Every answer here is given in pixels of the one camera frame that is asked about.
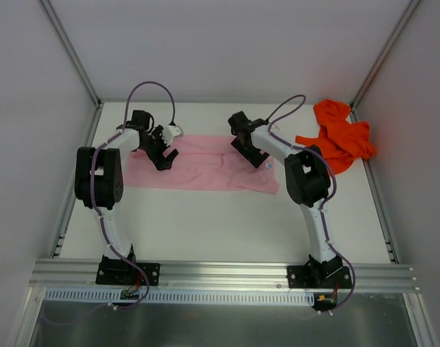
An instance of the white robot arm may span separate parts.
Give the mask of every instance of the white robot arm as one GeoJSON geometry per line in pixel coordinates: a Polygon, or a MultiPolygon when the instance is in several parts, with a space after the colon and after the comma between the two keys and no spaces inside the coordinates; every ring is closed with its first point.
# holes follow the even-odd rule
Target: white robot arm
{"type": "Polygon", "coordinates": [[[130,152],[137,149],[146,151],[160,171],[170,169],[178,155],[177,150],[171,151],[168,156],[164,156],[164,152],[176,137],[183,135],[181,128],[169,124],[150,129],[151,119],[152,116],[145,111],[133,111],[132,120],[127,122],[125,129],[120,126],[108,143],[100,146],[94,175],[95,199],[99,209],[93,208],[90,199],[91,162],[95,148],[81,147],[77,151],[75,196],[90,208],[102,231],[103,260],[120,261],[120,254],[135,262],[118,203],[124,189],[122,168],[127,167],[130,152]]]}
{"type": "Polygon", "coordinates": [[[235,136],[232,146],[253,166],[262,165],[269,155],[284,165],[287,191],[302,210],[310,239],[310,267],[305,271],[310,282],[318,286],[328,282],[343,264],[334,246],[329,244],[331,228],[327,223],[328,211],[322,202],[329,196],[331,182],[325,165],[315,155],[321,156],[321,151],[316,146],[294,149],[286,145],[293,141],[276,135],[276,130],[270,133],[268,121],[251,121],[243,112],[234,114],[228,122],[235,136]]]}

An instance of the white tabletop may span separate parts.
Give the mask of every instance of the white tabletop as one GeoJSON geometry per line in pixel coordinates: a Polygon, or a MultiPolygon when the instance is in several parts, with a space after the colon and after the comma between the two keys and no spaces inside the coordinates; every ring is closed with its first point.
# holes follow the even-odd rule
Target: white tabletop
{"type": "MultiPolygon", "coordinates": [[[[94,145],[122,123],[124,103],[105,103],[94,145]]],[[[178,103],[176,122],[185,134],[228,135],[227,119],[244,111],[266,118],[275,105],[178,103]]],[[[283,113],[293,106],[283,108],[283,113]]],[[[133,103],[167,124],[169,103],[133,103]]],[[[282,134],[316,137],[313,108],[303,106],[277,124],[282,134]]],[[[277,195],[260,192],[195,192],[126,186],[122,210],[139,260],[304,262],[309,242],[303,214],[289,198],[284,168],[277,163],[277,195]]],[[[354,263],[388,263],[384,237],[361,160],[337,175],[337,194],[329,203],[329,222],[339,251],[354,263]]],[[[103,243],[91,213],[76,201],[60,257],[101,258],[103,243]]]]}

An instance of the purple cable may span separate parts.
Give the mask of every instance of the purple cable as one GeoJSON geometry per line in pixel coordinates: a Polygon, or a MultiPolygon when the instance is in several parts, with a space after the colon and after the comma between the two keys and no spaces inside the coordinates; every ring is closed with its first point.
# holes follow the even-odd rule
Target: purple cable
{"type": "Polygon", "coordinates": [[[136,90],[143,85],[158,85],[159,87],[164,89],[167,92],[167,94],[169,94],[169,98],[170,98],[170,101],[172,102],[172,110],[173,110],[172,120],[170,121],[169,125],[175,125],[175,101],[174,101],[174,97],[172,96],[172,93],[170,92],[170,90],[168,90],[165,85],[162,85],[159,82],[145,81],[145,82],[138,83],[136,86],[134,86],[134,88],[132,89],[132,91],[128,95],[127,103],[125,104],[124,123],[122,125],[122,131],[124,131],[125,127],[127,126],[128,108],[130,107],[130,100],[132,99],[132,96],[136,92],[136,90]]]}
{"type": "Polygon", "coordinates": [[[136,265],[133,262],[130,262],[126,257],[124,257],[123,255],[118,253],[118,251],[114,248],[114,246],[112,246],[111,240],[109,239],[109,237],[108,237],[108,235],[106,233],[106,227],[104,225],[103,213],[98,208],[98,206],[96,204],[96,197],[94,195],[94,191],[95,191],[95,168],[96,168],[96,161],[98,160],[98,153],[99,153],[100,150],[105,148],[109,143],[111,143],[115,139],[119,138],[119,136],[121,136],[122,133],[123,132],[119,132],[118,134],[115,134],[107,142],[103,143],[98,148],[96,148],[96,150],[95,150],[95,152],[93,154],[93,158],[91,160],[91,168],[92,169],[91,169],[91,175],[90,175],[90,191],[91,191],[90,197],[91,197],[91,205],[93,206],[93,209],[96,211],[96,213],[99,216],[99,225],[101,227],[101,233],[103,234],[103,238],[104,238],[104,241],[106,242],[106,245],[109,246],[110,250],[116,256],[118,256],[119,259],[121,259],[123,262],[126,262],[128,265],[134,267],[140,273],[141,277],[144,278],[145,283],[146,283],[146,292],[137,301],[135,301],[133,304],[131,304],[129,306],[118,308],[119,310],[124,311],[126,309],[131,309],[131,308],[136,307],[141,301],[143,301],[146,298],[146,296],[149,294],[149,279],[148,279],[148,276],[143,271],[143,269],[141,269],[141,267],[139,267],[138,265],[136,265]]]}
{"type": "Polygon", "coordinates": [[[107,302],[105,304],[99,304],[99,305],[93,307],[89,312],[87,312],[86,314],[84,314],[80,318],[77,318],[76,320],[71,320],[70,322],[53,322],[45,315],[45,309],[46,309],[46,304],[45,304],[45,305],[43,305],[43,307],[40,311],[40,318],[42,320],[44,320],[46,323],[53,325],[55,327],[65,327],[67,325],[73,325],[73,324],[82,322],[86,317],[88,317],[92,313],[98,311],[101,307],[105,307],[105,306],[109,306],[109,304],[107,302]]]}
{"type": "Polygon", "coordinates": [[[349,262],[349,260],[347,260],[346,257],[344,257],[341,253],[339,253],[339,251],[336,250],[336,248],[332,245],[331,243],[331,239],[329,238],[329,232],[328,232],[328,226],[326,225],[326,219],[324,217],[324,213],[323,213],[323,207],[324,205],[334,197],[334,195],[336,194],[336,190],[337,190],[337,183],[336,183],[336,175],[334,175],[334,171],[332,169],[332,167],[328,164],[328,162],[317,152],[315,152],[314,150],[311,150],[310,148],[306,148],[306,147],[302,147],[299,145],[294,145],[288,141],[286,141],[285,139],[282,139],[280,136],[274,134],[271,131],[271,127],[278,121],[282,120],[283,118],[286,118],[288,116],[290,116],[291,114],[293,114],[294,112],[296,112],[299,108],[301,108],[303,106],[303,104],[305,103],[305,101],[307,100],[307,98],[305,97],[305,95],[303,94],[299,94],[299,95],[295,95],[292,96],[291,98],[287,99],[285,102],[283,102],[281,105],[279,105],[275,111],[273,111],[271,113],[271,115],[267,118],[267,120],[270,120],[270,118],[283,106],[286,105],[288,102],[290,102],[291,100],[294,100],[295,98],[302,98],[302,102],[299,104],[298,107],[296,107],[295,109],[293,109],[292,111],[286,113],[283,116],[278,117],[277,119],[275,119],[274,121],[272,121],[269,126],[268,126],[268,133],[275,139],[280,141],[280,143],[282,143],[283,145],[286,145],[287,147],[291,148],[291,149],[296,149],[296,150],[303,150],[307,153],[310,153],[314,156],[316,156],[324,165],[325,167],[328,169],[330,175],[331,175],[331,180],[333,182],[333,189],[331,194],[323,200],[323,202],[321,202],[320,206],[319,206],[319,210],[320,210],[320,216],[321,216],[321,222],[323,224],[323,230],[324,230],[324,236],[326,238],[326,243],[329,245],[329,248],[337,255],[339,256],[342,260],[345,261],[345,263],[349,266],[350,271],[352,272],[352,288],[350,289],[350,292],[348,293],[348,295],[345,297],[345,299],[339,304],[337,305],[334,309],[338,309],[340,308],[342,305],[344,305],[348,299],[352,296],[354,290],[355,290],[355,283],[356,283],[356,274],[355,274],[355,269],[352,265],[351,262],[349,262]]]}

